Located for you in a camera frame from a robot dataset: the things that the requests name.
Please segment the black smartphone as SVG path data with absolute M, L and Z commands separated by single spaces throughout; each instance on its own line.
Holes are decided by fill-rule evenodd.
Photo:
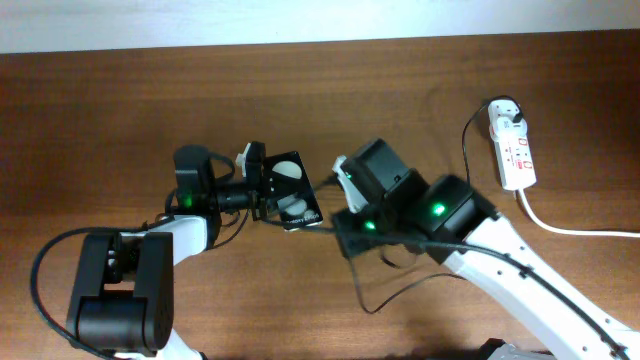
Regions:
M 320 225 L 324 218 L 301 157 L 292 151 L 264 159 L 267 220 L 286 231 Z

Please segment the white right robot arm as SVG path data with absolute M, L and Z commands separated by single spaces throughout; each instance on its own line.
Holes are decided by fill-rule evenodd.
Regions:
M 638 331 L 560 276 L 465 180 L 428 184 L 382 139 L 338 157 L 333 171 L 348 204 L 332 218 L 347 260 L 402 245 L 483 290 L 558 359 L 638 358 Z

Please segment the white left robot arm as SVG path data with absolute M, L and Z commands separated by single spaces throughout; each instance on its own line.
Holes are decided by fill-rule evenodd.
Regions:
M 212 250 L 222 216 L 257 212 L 264 182 L 265 146 L 251 142 L 233 173 L 215 174 L 217 154 L 186 145 L 173 155 L 176 187 L 165 212 L 137 229 L 85 231 L 66 318 L 70 344 L 108 359 L 202 359 L 174 328 L 174 268 Z

